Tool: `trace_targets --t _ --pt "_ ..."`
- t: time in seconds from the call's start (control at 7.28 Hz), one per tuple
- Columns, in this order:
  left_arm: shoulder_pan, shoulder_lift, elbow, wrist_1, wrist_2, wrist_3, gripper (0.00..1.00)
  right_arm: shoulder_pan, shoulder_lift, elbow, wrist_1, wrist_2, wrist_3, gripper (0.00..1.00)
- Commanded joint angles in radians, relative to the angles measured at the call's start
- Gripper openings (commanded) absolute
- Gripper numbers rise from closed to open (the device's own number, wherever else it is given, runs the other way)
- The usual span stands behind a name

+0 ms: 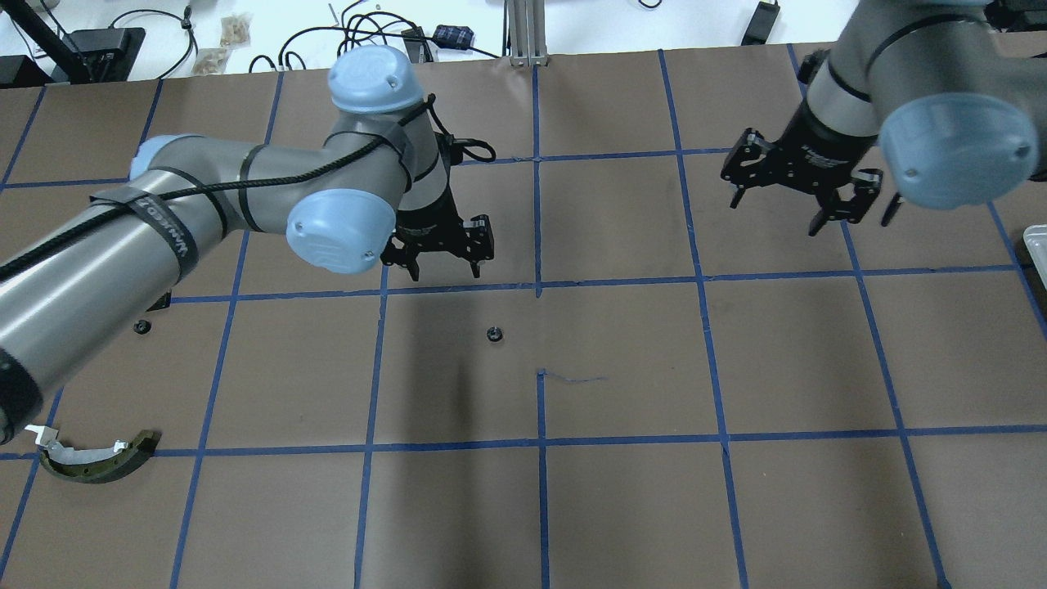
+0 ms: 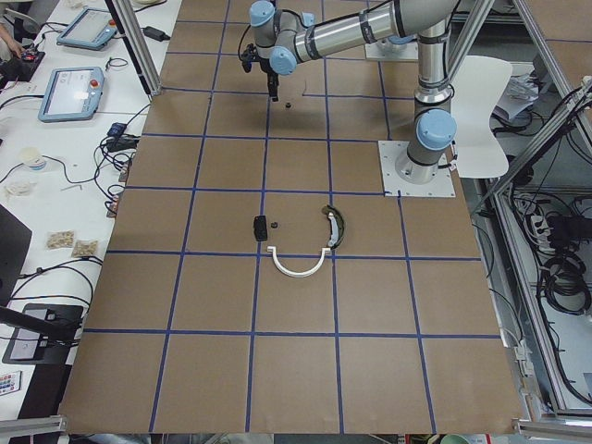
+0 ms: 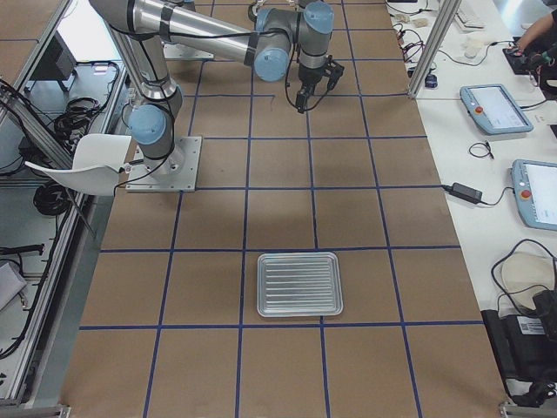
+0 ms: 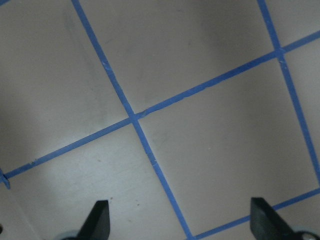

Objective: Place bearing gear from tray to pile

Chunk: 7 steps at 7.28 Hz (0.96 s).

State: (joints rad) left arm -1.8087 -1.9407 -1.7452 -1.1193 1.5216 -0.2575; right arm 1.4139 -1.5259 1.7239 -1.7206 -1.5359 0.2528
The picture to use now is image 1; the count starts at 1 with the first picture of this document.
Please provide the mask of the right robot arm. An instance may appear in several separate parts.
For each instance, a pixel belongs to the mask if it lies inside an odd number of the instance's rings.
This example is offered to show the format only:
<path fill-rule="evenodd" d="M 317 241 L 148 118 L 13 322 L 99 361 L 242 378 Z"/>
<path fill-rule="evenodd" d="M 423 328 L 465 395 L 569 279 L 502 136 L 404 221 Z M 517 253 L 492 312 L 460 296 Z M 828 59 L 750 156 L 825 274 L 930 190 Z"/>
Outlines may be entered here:
<path fill-rule="evenodd" d="M 719 175 L 816 199 L 808 235 L 903 205 L 984 205 L 1045 179 L 1045 59 L 1003 56 L 983 1 L 861 1 L 831 48 L 798 67 L 805 93 L 781 137 L 748 128 Z"/>

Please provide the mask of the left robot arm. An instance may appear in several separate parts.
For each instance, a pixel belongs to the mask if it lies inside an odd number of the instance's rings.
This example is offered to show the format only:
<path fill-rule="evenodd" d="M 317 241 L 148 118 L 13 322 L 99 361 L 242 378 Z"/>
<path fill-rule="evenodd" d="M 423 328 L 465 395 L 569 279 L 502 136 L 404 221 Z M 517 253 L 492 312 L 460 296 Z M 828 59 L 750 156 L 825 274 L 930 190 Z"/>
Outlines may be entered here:
<path fill-rule="evenodd" d="M 481 142 L 438 122 L 408 56 L 357 47 L 326 82 L 338 119 L 322 146 L 146 139 L 126 183 L 4 262 L 2 441 L 233 231 L 282 235 L 307 264 L 348 275 L 381 263 L 418 280 L 416 259 L 430 251 L 473 273 L 494 258 L 489 217 L 464 220 L 450 187 L 450 169 Z"/>

